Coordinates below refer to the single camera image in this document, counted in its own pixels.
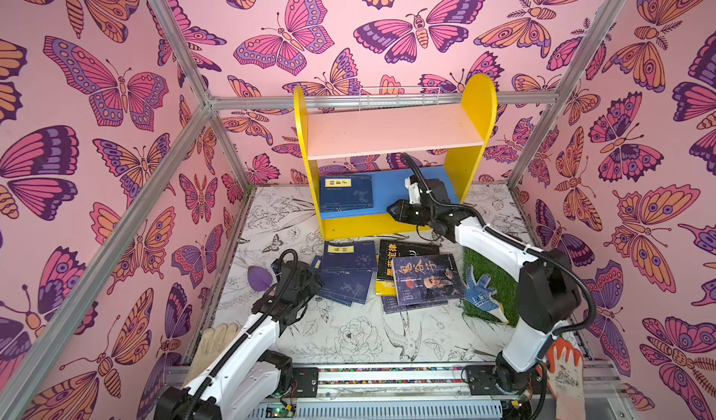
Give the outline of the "blue book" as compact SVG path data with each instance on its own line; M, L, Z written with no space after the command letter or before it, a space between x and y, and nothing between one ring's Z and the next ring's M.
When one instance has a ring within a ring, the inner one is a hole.
M321 177L320 211L332 213L374 206L372 177L355 175Z
M325 242L321 269L326 272L375 272L378 269L375 244L373 241L343 244Z
M323 269L323 257L315 256L311 267L323 282L318 295L324 299L351 306L365 304L373 278L370 270L328 272Z

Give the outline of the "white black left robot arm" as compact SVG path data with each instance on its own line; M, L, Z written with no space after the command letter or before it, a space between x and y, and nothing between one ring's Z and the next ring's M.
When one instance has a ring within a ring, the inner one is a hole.
M254 303L241 330L196 378L164 391L155 419L246 419L266 398L278 399L281 410L291 406L300 383L292 358L276 345L324 283L303 261L278 259L272 268L277 281Z

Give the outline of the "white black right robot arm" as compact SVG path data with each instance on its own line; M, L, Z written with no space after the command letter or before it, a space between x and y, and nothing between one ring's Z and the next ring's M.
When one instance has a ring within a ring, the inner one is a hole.
M572 312L583 301L593 306L584 282L572 272L569 254L540 250L494 229L473 207L451 203L439 179L414 174L405 179L405 187L408 198L387 208L397 222L428 226L482 255L516 281L518 322L495 359L493 378L503 393L524 390L557 338L582 327L568 323Z

